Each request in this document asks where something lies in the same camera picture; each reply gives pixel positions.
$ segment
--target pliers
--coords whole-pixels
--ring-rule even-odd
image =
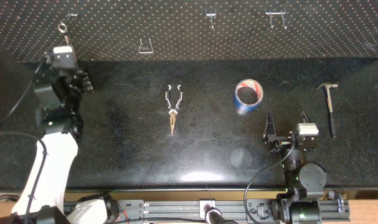
[[[168,102],[168,113],[169,113],[169,125],[171,126],[171,135],[174,134],[175,122],[176,122],[176,115],[179,107],[182,105],[182,89],[181,85],[177,86],[177,90],[179,90],[179,100],[177,101],[175,108],[172,108],[171,102],[169,101],[169,94],[171,92],[171,86],[168,85],[168,89],[165,92],[165,100]]]

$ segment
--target hammer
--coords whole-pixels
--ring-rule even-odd
[[[328,110],[329,110],[331,137],[335,138],[335,137],[337,137],[337,133],[336,133],[336,125],[334,123],[334,118],[333,118],[333,106],[331,104],[330,88],[337,88],[338,84],[337,83],[333,84],[333,83],[327,82],[327,83],[320,84],[320,86],[318,88],[320,88],[322,86],[324,86],[324,88],[326,89],[326,93],[327,93],[327,106],[328,106]]]

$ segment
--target black tabletop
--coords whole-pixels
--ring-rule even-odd
[[[0,118],[27,85],[35,65],[1,65]],[[261,143],[267,113],[286,136],[305,111],[319,128],[307,159],[327,170],[327,188],[378,188],[378,60],[373,58],[228,61],[84,62],[96,92],[84,96],[81,147],[67,188],[76,190],[242,189],[263,167],[280,159]],[[236,84],[252,78],[264,90],[254,112],[237,114]],[[338,136],[329,137],[323,82],[331,90]],[[182,85],[174,135],[171,101]],[[4,129],[35,131],[33,91]],[[0,190],[23,189],[35,142],[0,137]],[[284,189],[281,167],[264,172],[255,189]]]

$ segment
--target black perforated pegboard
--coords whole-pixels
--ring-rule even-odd
[[[206,10],[216,10],[214,29]],[[285,10],[279,15],[265,10]],[[0,1],[0,43],[36,61],[64,40],[66,22],[81,60],[207,60],[378,57],[378,0]],[[140,39],[153,54],[139,54]]]

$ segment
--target roll of blue tape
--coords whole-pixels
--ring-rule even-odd
[[[237,92],[240,88],[243,88],[243,87],[250,87],[256,92],[257,98],[258,98],[258,101],[256,103],[248,105],[246,103],[243,103],[240,100]],[[241,114],[241,115],[245,115],[245,114],[257,109],[259,104],[262,102],[262,99],[263,99],[262,86],[259,84],[259,82],[252,80],[252,79],[242,80],[241,82],[239,82],[239,84],[237,84],[236,89],[234,90],[234,103],[235,103],[236,108],[237,108],[237,113]]]

